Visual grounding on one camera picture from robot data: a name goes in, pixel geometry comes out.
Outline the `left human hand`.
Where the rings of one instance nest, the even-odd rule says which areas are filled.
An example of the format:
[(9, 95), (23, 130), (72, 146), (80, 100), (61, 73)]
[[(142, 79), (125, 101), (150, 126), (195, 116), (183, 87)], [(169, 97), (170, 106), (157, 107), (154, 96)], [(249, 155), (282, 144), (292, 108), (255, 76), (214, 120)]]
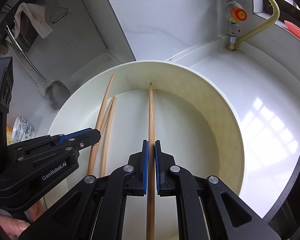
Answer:
[[(37, 220), (44, 213), (41, 202), (38, 201), (30, 207), (29, 213), (33, 222)], [(8, 234), (10, 239), (18, 239), (20, 234), (30, 226), (30, 223), (0, 213), (0, 226)]]

